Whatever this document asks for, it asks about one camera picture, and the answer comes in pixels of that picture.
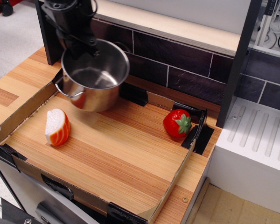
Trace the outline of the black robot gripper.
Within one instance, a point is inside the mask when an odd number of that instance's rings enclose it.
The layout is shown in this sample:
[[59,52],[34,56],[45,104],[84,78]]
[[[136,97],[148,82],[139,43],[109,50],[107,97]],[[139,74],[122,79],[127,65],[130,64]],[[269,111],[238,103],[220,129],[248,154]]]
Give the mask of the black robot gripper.
[[42,6],[46,20],[56,28],[59,42],[74,59],[83,54],[96,57],[100,50],[91,29],[97,12],[95,0],[46,0]]

